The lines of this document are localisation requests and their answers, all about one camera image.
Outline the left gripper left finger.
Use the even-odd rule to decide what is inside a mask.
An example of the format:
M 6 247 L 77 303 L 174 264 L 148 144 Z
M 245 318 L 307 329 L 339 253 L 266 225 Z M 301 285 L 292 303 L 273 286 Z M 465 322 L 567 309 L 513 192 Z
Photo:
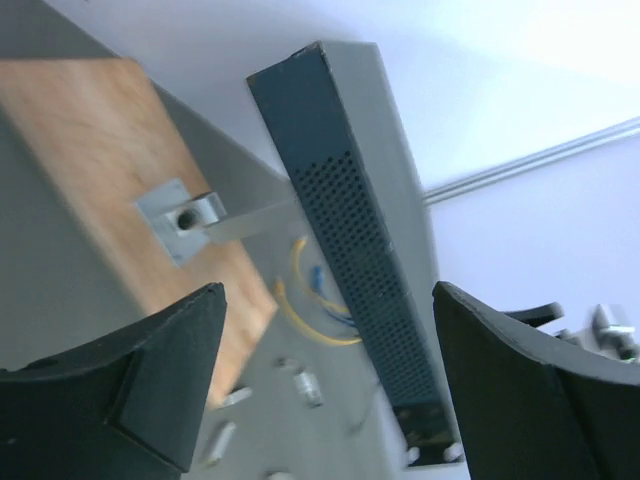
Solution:
M 210 283 L 84 345 L 1 372 L 4 479 L 189 472 L 226 314 Z

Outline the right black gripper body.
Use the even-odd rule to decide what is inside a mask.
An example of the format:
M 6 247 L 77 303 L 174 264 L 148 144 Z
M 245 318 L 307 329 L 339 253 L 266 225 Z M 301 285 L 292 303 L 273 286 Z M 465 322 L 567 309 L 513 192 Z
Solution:
M 507 316 L 530 327 L 540 327 L 561 319 L 562 306 L 557 302 L 535 308 L 504 311 Z M 580 331 L 563 328 L 553 336 L 584 350 L 627 364 L 639 364 L 639 343 L 636 328 L 619 305 L 598 304 L 592 311 L 587 327 Z

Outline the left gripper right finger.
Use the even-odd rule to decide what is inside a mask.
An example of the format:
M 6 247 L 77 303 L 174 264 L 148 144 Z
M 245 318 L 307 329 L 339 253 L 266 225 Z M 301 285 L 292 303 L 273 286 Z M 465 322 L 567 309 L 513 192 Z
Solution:
M 474 479 L 636 479 L 639 368 L 433 289 L 438 340 Z

